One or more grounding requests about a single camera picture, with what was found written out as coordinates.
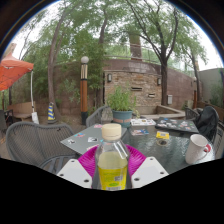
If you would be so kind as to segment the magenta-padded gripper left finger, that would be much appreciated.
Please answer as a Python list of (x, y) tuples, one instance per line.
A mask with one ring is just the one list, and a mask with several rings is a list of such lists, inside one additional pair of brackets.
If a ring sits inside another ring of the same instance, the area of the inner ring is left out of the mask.
[(98, 146), (91, 147), (79, 159), (70, 159), (58, 172), (58, 176), (84, 188), (99, 189), (100, 181), (96, 173), (95, 153)]

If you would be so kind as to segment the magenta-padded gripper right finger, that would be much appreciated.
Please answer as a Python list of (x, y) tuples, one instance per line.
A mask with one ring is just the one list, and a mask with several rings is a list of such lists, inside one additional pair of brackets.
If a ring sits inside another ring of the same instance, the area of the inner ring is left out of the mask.
[(168, 175), (155, 157), (146, 157), (132, 146), (127, 146), (127, 149), (130, 153), (128, 171), (132, 188), (143, 187)]

